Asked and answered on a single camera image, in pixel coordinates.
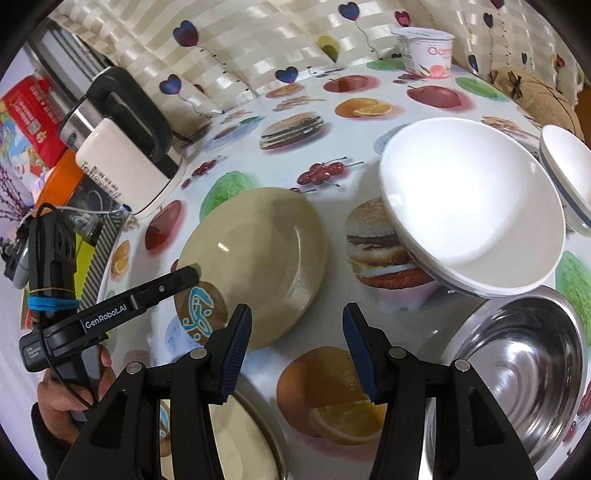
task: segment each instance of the kettle handle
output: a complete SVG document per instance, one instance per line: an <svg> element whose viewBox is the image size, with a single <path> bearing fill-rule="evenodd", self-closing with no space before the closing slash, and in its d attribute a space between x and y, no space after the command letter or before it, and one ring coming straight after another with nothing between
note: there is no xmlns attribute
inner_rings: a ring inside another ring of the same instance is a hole
<svg viewBox="0 0 591 480"><path fill-rule="evenodd" d="M134 78L121 67L110 67L90 84L86 96L98 105L106 102L110 93L116 93L145 125L154 139L150 153L153 163L163 158L173 143L173 132L166 117L146 95Z"/></svg>

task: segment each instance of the yogurt cup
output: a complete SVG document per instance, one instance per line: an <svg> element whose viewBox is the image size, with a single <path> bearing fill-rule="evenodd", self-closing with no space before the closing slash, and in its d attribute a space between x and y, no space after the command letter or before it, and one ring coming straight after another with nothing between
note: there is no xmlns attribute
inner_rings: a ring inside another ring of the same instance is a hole
<svg viewBox="0 0 591 480"><path fill-rule="evenodd" d="M454 35L415 27L392 29L392 33L400 43L407 72L432 79L450 76Z"/></svg>

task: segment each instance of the electric kettle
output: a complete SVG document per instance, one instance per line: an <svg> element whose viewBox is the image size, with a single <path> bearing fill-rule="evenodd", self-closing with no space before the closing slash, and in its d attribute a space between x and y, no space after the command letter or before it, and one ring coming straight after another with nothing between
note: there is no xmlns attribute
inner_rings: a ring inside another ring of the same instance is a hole
<svg viewBox="0 0 591 480"><path fill-rule="evenodd" d="M138 219L162 205L187 169L166 118L121 67L94 78L59 135L82 171Z"/></svg>

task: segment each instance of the beige plate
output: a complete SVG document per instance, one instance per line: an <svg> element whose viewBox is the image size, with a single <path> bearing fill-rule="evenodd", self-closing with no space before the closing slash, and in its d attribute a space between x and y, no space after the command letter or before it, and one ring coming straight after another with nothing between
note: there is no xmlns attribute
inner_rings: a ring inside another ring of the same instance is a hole
<svg viewBox="0 0 591 480"><path fill-rule="evenodd" d="M304 196L263 188L222 203L199 224L178 267L195 265L222 295L229 315L252 309L249 349L277 340L314 299L326 265L326 237Z"/></svg>
<svg viewBox="0 0 591 480"><path fill-rule="evenodd" d="M226 480L281 480L273 451L240 402L230 396L225 405L210 405L209 411ZM173 456L161 458L160 464L162 476L174 480ZM195 475L199 477L199 465Z"/></svg>

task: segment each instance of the blue rubber band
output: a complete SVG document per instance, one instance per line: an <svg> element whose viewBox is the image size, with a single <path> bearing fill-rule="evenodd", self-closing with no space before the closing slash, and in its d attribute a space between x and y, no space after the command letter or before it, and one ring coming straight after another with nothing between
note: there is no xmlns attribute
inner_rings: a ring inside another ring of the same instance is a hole
<svg viewBox="0 0 591 480"><path fill-rule="evenodd" d="M28 306L37 312L60 312L61 310L77 309L80 305L78 300L54 299L51 297L29 297Z"/></svg>

